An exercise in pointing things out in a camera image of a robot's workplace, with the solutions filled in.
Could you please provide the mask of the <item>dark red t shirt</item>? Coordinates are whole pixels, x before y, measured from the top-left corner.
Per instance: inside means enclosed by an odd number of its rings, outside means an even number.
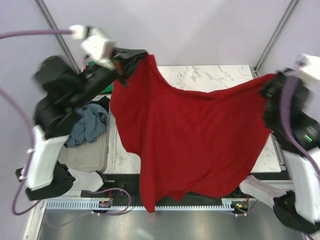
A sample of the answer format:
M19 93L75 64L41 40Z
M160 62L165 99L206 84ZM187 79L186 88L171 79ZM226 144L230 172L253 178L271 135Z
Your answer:
M149 213L165 196L221 198L251 173L270 130L260 90L267 74L211 92L171 86L147 55L114 83L110 110L124 149L139 156L139 192Z

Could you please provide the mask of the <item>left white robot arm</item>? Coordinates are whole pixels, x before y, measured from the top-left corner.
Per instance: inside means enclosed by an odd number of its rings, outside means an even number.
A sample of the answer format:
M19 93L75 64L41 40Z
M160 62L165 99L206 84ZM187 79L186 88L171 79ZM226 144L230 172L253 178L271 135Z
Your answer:
M46 96L35 107L32 157L24 168L15 171L17 177L25 178L25 193L30 201L60 197L72 188L76 179L58 158L73 126L81 119L76 111L114 81L127 86L129 77L146 56L146 50L116 47L110 56L112 69L93 63L81 73L58 55L41 64L34 80Z

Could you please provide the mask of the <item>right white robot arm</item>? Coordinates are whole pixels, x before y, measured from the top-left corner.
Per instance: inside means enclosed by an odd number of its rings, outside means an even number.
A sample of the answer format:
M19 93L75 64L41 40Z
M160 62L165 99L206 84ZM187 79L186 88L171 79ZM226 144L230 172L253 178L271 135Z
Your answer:
M249 175L229 184L235 197L248 194L268 205L286 227L306 235L320 230L320 124L303 112L310 95L304 79L279 71L260 90L265 126L287 159L293 190Z

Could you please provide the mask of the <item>black t shirt in bin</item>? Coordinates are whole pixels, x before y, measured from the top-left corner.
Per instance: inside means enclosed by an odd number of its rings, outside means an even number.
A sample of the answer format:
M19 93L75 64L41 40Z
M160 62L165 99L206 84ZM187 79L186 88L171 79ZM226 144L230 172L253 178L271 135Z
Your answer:
M96 102L96 104L102 106L108 112L110 108L110 99L106 96L103 96Z

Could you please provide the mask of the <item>grey blue t shirt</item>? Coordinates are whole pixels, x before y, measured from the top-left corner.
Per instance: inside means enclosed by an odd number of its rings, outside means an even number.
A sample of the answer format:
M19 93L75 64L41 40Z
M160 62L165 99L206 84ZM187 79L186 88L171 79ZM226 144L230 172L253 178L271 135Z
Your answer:
M99 104L90 103L76 109L76 113L81 119L75 123L68 140L64 143L66 148L95 142L108 128L109 113Z

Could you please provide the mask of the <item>grey plastic bin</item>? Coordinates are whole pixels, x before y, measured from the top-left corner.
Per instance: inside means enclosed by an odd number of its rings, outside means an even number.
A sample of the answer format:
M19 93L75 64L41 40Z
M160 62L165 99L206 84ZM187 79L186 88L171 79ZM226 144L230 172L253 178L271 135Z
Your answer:
M88 104L96 104L103 96L96 97ZM107 130L109 121L110 114L108 111ZM68 166L68 168L82 172L103 172L106 168L106 155L108 152L107 130L95 142L85 142L76 147L65 147L64 144L60 150L58 161Z

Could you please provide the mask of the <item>right aluminium frame post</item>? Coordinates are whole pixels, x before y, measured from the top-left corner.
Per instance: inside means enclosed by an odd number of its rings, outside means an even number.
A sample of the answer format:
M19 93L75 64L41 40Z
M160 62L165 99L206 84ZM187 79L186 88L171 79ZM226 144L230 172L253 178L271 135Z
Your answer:
M300 0L290 0L284 13L282 14L278 24L276 25L273 33L271 34L266 46L264 47L261 55L259 56L257 63L255 66L251 67L251 73L255 76L259 75L259 70L263 66L265 60L267 59L269 53L271 52L273 46L277 42L278 38L280 37L281 33L283 32L287 22L289 21L290 17L292 16L293 12L295 11L296 7L300 3Z

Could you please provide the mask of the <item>aluminium frame post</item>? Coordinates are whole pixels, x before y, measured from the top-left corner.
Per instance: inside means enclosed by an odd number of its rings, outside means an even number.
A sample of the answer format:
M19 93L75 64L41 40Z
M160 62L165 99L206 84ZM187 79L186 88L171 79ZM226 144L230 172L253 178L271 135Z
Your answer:
M284 13L282 14L278 24L276 25L273 33L271 34L266 46L264 47L261 55L259 56L257 63L255 66L251 67L251 73L255 76L259 75L259 70L263 66L265 60L267 59L269 53L271 52L273 46L277 42L278 38L280 37L281 33L283 32L287 22L289 21L290 17L292 16L293 12L295 11L296 7L300 3L300 0L290 0Z
M34 0L34 3L36 4L36 6L38 7L41 15L43 16L44 20L46 21L47 25L49 26L49 28L51 30L58 30L58 26L55 23L47 5L45 4L44 0ZM61 34L58 34L55 36L56 41L58 42L62 52L65 54L66 59L68 60L68 62L70 63L71 67L77 72L79 73L81 70L78 67L69 47L67 46L67 43L64 39L64 37Z

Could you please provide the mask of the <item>aluminium rail front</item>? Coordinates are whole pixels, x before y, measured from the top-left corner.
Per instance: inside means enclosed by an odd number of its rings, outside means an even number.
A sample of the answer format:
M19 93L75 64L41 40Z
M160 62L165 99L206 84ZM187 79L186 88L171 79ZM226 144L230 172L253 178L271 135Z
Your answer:
M254 176L256 179L261 180L263 182L283 182L290 181L291 177L288 172L258 172L258 173L250 173L250 176Z

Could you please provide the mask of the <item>left aluminium frame post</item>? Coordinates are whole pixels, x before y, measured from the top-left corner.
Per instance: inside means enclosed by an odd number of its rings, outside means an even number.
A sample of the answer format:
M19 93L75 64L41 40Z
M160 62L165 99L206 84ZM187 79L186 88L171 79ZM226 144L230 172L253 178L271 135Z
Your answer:
M36 4L36 6L38 7L41 15L43 16L44 20L46 21L47 25L49 26L49 28L51 30L58 30L58 26L55 23L47 5L45 4L44 0L34 0L34 3ZM71 67L77 72L79 73L81 70L78 67L69 47L67 46L67 43L64 39L64 37L61 34L58 34L55 36L56 41L58 42L62 52L65 54L66 59L68 60L68 62L70 63Z

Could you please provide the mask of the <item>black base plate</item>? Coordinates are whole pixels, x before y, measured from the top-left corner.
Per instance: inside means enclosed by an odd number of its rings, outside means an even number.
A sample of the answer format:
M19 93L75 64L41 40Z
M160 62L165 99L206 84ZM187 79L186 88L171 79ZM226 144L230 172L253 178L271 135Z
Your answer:
M121 188L126 190L131 197L131 206L142 207L142 199L140 195L140 175L139 174L98 174L102 178L103 185L99 188L99 191L110 188ZM128 203L127 195L119 190L111 190L110 192L104 192L99 194L91 194L86 190L81 192L81 197L93 197L93 198L107 198L110 197L113 201L113 206L125 206ZM253 199L252 196L241 192L237 187L230 194L224 196L227 199L244 199L241 203L244 206L248 205L248 202ZM175 200L170 196L165 196L156 202L156 206L206 206L206 205L220 205L222 200L220 197L214 198L198 193L189 191L181 200Z

